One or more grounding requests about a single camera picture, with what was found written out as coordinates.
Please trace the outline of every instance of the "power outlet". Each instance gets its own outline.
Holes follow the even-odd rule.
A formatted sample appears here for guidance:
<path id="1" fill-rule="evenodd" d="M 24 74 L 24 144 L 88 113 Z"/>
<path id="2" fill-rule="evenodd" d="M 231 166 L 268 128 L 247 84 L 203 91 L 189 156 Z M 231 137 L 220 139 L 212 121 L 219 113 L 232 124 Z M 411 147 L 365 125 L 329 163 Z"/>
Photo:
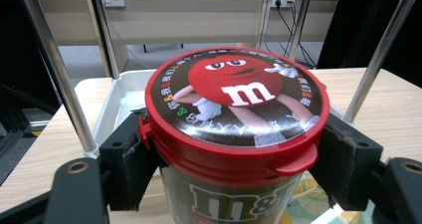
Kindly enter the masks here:
<path id="1" fill-rule="evenodd" d="M 289 3 L 295 2 L 295 0 L 271 0 L 271 7 L 272 8 L 277 8 L 277 1 L 281 2 L 281 4 L 280 4 L 281 8 L 291 7 L 291 5 Z"/>

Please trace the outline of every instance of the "plastic cup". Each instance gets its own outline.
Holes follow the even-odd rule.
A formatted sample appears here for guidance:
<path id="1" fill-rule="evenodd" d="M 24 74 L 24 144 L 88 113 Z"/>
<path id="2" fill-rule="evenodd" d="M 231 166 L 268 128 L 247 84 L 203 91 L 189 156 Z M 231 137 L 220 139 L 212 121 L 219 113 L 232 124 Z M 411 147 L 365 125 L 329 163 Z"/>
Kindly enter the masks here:
<path id="1" fill-rule="evenodd" d="M 278 223 L 317 160 L 329 114 L 322 84 L 263 51 L 197 50 L 162 65 L 145 91 L 140 126 L 162 157 L 178 224 Z"/>

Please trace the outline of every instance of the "table top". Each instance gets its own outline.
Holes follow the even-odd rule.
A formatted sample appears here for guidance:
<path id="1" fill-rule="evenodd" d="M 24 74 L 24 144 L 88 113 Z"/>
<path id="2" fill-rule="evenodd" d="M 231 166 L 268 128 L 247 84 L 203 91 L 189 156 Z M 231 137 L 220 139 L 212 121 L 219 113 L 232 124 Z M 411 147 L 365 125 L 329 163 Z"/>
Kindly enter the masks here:
<path id="1" fill-rule="evenodd" d="M 365 69 L 312 70 L 326 85 L 330 102 L 342 112 Z M 90 129 L 93 130 L 110 89 L 111 79 L 88 79 L 76 87 Z M 408 157 L 422 161 L 422 89 L 381 70 L 354 127 L 384 146 L 382 160 Z M 51 189 L 62 164 L 83 157 L 82 146 L 64 107 L 53 116 L 23 159 L 0 187 L 0 212 Z M 138 212 L 111 212 L 111 223 L 173 223 L 161 178 L 154 176 Z"/>

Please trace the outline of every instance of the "metal rod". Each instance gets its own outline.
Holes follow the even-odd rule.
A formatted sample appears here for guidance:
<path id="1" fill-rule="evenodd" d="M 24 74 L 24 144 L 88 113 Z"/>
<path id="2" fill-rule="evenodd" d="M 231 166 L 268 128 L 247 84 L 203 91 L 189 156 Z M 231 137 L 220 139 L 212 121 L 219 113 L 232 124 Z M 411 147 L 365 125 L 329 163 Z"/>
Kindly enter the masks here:
<path id="1" fill-rule="evenodd" d="M 23 2 L 32 20 L 39 42 L 39 49 L 43 54 L 47 69 L 58 89 L 82 147 L 85 152 L 94 151 L 98 149 L 98 146 L 94 142 L 81 104 L 79 103 L 75 90 L 71 86 L 64 61 L 53 39 L 39 0 L 23 0 Z"/>
<path id="2" fill-rule="evenodd" d="M 342 120 L 353 122 L 415 0 L 400 0 Z"/>
<path id="3" fill-rule="evenodd" d="M 304 28 L 305 18 L 307 17 L 308 7 L 311 0 L 302 0 L 301 10 L 298 17 L 298 25 L 295 28 L 294 38 L 289 52 L 289 58 L 295 60 L 298 53 L 299 41 L 301 39 L 302 29 Z"/>
<path id="4" fill-rule="evenodd" d="M 109 35 L 108 24 L 106 22 L 106 13 L 103 7 L 102 0 L 92 0 L 94 13 L 96 14 L 97 23 L 99 25 L 100 31 L 100 41 L 102 46 L 100 49 L 103 48 L 103 52 L 105 53 L 105 67 L 106 71 L 108 72 L 108 76 L 112 77 L 113 79 L 118 79 L 120 74 L 117 68 L 117 62 L 114 56 L 114 50 L 112 49 L 111 37 Z"/>

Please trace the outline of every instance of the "black plug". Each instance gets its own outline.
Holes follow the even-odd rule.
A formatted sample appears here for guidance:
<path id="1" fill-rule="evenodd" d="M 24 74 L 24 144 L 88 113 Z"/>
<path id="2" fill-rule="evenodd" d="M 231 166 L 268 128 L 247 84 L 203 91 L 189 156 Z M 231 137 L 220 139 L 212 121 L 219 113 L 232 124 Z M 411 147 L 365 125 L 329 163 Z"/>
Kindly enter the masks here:
<path id="1" fill-rule="evenodd" d="M 280 7 L 282 6 L 282 1 L 277 0 L 276 1 L 276 6 L 277 6 L 277 9 L 280 10 Z"/>

